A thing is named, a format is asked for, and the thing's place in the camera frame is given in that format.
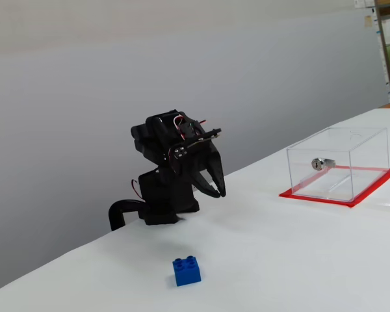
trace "metal key lock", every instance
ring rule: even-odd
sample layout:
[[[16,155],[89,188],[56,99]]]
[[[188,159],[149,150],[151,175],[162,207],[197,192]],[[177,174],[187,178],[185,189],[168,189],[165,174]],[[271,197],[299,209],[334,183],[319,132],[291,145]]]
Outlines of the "metal key lock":
[[[321,171],[325,168],[335,168],[335,160],[326,158],[315,158],[312,160],[312,168]]]

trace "blue lego brick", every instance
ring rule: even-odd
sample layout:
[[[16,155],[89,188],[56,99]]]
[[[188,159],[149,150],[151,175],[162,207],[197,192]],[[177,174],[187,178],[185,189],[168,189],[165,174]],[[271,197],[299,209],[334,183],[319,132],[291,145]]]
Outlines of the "blue lego brick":
[[[189,256],[186,259],[176,259],[173,262],[176,285],[183,286],[201,281],[200,268],[196,258]]]

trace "clear acrylic box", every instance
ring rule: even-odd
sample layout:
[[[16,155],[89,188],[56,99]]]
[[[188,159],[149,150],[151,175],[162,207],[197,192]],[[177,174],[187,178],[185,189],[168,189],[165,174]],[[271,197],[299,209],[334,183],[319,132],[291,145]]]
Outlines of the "clear acrylic box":
[[[327,128],[287,158],[292,195],[352,202],[389,171],[387,128]]]

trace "red wire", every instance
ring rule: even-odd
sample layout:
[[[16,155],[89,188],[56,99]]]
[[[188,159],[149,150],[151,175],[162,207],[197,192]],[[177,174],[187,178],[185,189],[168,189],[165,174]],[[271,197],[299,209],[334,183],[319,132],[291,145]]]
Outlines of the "red wire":
[[[134,192],[136,193],[136,195],[137,195],[140,199],[143,200],[143,197],[140,196],[140,194],[139,194],[139,193],[136,191],[136,189],[135,189],[135,182],[137,183],[136,180],[134,180],[134,179],[131,180],[131,187],[133,188],[133,190],[134,190]]]

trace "white table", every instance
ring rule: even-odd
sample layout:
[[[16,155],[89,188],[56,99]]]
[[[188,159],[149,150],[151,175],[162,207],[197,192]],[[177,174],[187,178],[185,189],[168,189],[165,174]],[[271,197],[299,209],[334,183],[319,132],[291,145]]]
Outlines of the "white table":
[[[390,147],[390,109],[341,125],[388,127]],[[390,312],[390,180],[353,209],[280,198],[285,154],[227,176],[225,198],[197,194],[175,225],[133,222],[12,282],[0,312]],[[202,282],[176,287],[188,255]]]

